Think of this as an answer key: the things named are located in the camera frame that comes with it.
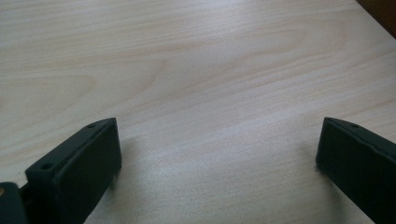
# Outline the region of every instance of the screw hole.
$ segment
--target screw hole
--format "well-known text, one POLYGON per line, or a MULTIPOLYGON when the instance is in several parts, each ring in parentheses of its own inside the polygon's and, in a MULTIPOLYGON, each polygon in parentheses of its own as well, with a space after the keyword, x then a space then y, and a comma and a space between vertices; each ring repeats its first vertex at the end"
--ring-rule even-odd
POLYGON ((46 163, 43 166, 41 166, 41 169, 43 170, 48 170, 49 168, 51 168, 53 166, 52 163, 46 163))

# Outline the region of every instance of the black clamp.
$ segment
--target black clamp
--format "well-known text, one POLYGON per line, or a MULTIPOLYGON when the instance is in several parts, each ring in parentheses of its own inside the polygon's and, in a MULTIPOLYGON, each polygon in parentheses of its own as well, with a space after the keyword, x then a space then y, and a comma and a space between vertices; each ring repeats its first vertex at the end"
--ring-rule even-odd
POLYGON ((26 171, 28 183, 0 183, 2 224, 80 224, 121 168, 116 119, 87 125, 26 171))
POLYGON ((317 165, 375 223, 396 223, 396 145, 340 119, 326 118, 317 165))

